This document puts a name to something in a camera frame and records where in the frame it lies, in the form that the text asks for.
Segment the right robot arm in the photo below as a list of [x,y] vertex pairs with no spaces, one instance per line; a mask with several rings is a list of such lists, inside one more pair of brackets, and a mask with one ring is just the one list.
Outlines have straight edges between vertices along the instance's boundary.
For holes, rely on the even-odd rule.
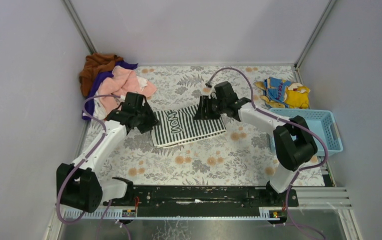
[[239,98],[227,81],[217,84],[214,92],[209,95],[200,96],[194,119],[217,120],[223,114],[250,124],[273,138],[279,165],[266,185],[272,194],[286,192],[300,166],[318,151],[312,132],[303,117],[297,115],[286,118],[257,108],[251,99]]

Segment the green white striped towel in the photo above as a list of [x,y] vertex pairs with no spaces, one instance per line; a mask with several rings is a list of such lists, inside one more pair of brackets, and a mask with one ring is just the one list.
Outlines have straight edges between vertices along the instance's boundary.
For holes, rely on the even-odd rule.
[[152,142],[158,148],[171,148],[226,133],[222,119],[194,120],[198,106],[156,111],[159,123],[151,130]]

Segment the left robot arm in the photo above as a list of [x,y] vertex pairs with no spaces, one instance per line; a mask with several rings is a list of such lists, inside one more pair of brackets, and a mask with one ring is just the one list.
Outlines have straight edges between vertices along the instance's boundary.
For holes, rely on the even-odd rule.
[[71,164],[62,163],[56,171],[56,205],[66,205],[86,213],[94,212],[103,202],[120,200],[128,204],[134,200],[131,180],[122,177],[101,180],[97,174],[131,130],[137,129],[144,134],[159,123],[147,98],[133,92],[128,92],[125,100],[105,119],[92,119],[101,125],[101,131]]

